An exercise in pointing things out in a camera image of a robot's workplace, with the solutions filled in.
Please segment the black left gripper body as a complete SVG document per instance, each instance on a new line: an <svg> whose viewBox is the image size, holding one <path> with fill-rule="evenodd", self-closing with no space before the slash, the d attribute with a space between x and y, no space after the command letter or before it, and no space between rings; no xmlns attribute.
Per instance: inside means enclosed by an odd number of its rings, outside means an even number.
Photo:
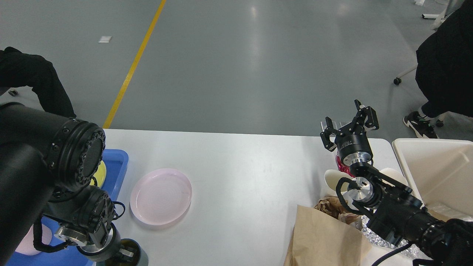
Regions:
<svg viewBox="0 0 473 266"><path fill-rule="evenodd" d="M78 246L76 249L90 261L103 262L114 257L121 248L120 233L115 226L112 226L105 245L102 248L98 248L96 245L86 245Z"/></svg>

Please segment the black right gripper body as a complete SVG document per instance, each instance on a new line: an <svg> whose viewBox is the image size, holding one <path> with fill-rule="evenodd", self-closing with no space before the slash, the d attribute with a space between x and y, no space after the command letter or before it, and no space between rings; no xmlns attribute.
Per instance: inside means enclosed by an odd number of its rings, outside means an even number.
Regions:
<svg viewBox="0 0 473 266"><path fill-rule="evenodd" d="M373 152L366 133L339 135L336 137L336 146L341 163L351 166L354 163L373 160Z"/></svg>

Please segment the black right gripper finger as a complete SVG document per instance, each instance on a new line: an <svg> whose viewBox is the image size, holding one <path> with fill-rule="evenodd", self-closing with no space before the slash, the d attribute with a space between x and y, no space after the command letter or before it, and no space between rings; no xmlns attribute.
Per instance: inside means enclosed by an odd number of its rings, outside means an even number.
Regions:
<svg viewBox="0 0 473 266"><path fill-rule="evenodd" d="M333 121L331 118L326 117L325 123L326 123L326 126L323 129L323 131L321 131L320 133L321 141L326 150L333 152L337 148L337 145L333 141L330 140L330 136L333 135L335 137L338 137L342 134L342 132L333 127Z"/></svg>
<svg viewBox="0 0 473 266"><path fill-rule="evenodd" d="M368 136L369 131L376 131L380 128L375 109L371 106L362 105L359 100L354 101L357 113L351 123L348 124L346 135Z"/></svg>

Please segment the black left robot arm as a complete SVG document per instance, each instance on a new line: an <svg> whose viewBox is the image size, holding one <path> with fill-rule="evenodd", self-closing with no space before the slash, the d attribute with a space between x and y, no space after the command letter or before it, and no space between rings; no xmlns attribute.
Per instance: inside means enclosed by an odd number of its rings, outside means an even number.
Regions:
<svg viewBox="0 0 473 266"><path fill-rule="evenodd" d="M90 185L105 149L95 123L1 105L1 265L30 229L33 246L54 253L75 246L98 266L146 266L145 252L122 239L117 202Z"/></svg>

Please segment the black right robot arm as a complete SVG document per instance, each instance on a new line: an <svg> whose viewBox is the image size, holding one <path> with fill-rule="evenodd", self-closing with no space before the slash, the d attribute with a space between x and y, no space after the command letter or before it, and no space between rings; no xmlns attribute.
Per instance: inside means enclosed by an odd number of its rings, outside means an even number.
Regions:
<svg viewBox="0 0 473 266"><path fill-rule="evenodd" d="M353 120L335 129L332 119L326 117L326 128L320 137L326 150L336 150L341 163L350 169L350 175L341 177L336 185L341 205L350 213L367 216L368 229L390 244L407 241L374 265L416 245L429 259L414 259L414 266L471 266L472 222L436 219L412 195L410 187L373 166L367 131L379 128L377 114L359 100L354 103L357 113Z"/></svg>

